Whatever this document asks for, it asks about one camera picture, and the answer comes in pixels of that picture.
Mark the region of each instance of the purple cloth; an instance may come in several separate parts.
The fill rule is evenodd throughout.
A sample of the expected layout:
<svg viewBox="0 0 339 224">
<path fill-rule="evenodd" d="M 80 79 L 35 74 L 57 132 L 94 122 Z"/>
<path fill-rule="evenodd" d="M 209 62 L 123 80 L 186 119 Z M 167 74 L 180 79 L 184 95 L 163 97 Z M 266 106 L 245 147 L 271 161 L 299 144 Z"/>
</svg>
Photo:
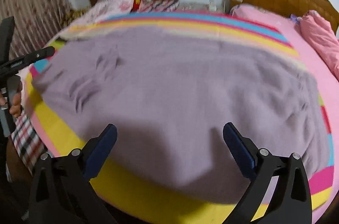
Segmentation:
<svg viewBox="0 0 339 224">
<path fill-rule="evenodd" d="M 227 122 L 258 148 L 299 153 L 309 177 L 328 163 L 315 79 L 257 48 L 138 27 L 70 42 L 33 85 L 80 138 L 115 124 L 115 161 L 200 199 L 234 204 L 249 184 Z"/>
</svg>

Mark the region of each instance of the blue gripper pad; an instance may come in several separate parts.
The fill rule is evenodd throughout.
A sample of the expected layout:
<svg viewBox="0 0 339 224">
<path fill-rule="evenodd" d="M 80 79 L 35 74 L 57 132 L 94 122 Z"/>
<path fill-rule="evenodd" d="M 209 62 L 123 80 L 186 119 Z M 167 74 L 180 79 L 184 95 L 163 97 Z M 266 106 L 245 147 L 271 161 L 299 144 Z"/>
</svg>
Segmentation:
<svg viewBox="0 0 339 224">
<path fill-rule="evenodd" d="M 90 180 L 99 174 L 99 171 L 110 154 L 117 138 L 117 128 L 114 125 L 109 124 L 99 136 L 99 141 L 96 143 L 85 162 L 82 176 L 86 180 Z"/>
<path fill-rule="evenodd" d="M 256 162 L 250 151 L 246 148 L 243 137 L 232 123 L 227 123 L 223 129 L 224 141 L 237 163 L 242 175 L 251 181 L 255 179 Z"/>
</svg>

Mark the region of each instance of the floral curtain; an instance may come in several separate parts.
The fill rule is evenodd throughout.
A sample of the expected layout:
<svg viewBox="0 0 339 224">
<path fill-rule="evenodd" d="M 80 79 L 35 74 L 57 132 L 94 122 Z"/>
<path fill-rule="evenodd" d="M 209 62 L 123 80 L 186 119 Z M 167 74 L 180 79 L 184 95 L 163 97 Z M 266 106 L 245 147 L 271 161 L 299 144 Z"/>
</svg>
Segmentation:
<svg viewBox="0 0 339 224">
<path fill-rule="evenodd" d="M 41 49 L 61 30 L 68 0 L 0 0 L 0 20 L 14 16 L 10 59 Z"/>
</svg>

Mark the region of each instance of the pink blanket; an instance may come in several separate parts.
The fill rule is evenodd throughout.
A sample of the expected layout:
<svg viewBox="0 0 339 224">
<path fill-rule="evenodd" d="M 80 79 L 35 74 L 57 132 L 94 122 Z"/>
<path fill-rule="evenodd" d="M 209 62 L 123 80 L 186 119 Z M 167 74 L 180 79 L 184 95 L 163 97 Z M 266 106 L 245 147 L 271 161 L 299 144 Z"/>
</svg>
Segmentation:
<svg viewBox="0 0 339 224">
<path fill-rule="evenodd" d="M 318 12 L 311 10 L 302 17 L 300 28 L 303 38 L 316 50 L 339 81 L 339 41 L 331 24 Z"/>
</svg>

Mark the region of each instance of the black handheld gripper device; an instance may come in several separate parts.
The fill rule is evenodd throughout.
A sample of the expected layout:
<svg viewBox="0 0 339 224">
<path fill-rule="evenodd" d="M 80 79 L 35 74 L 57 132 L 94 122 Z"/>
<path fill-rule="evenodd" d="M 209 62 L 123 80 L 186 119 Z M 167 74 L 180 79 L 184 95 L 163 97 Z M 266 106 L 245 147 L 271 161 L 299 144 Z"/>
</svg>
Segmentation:
<svg viewBox="0 0 339 224">
<path fill-rule="evenodd" d="M 53 47 L 46 47 L 9 61 L 14 27 L 13 17 L 4 19 L 0 24 L 0 90 L 6 100 L 5 105 L 0 108 L 0 122 L 4 137 L 8 137 L 15 130 L 15 119 L 10 114 L 10 108 L 20 84 L 20 77 L 16 74 L 38 60 L 53 56 L 55 52 Z"/>
</svg>

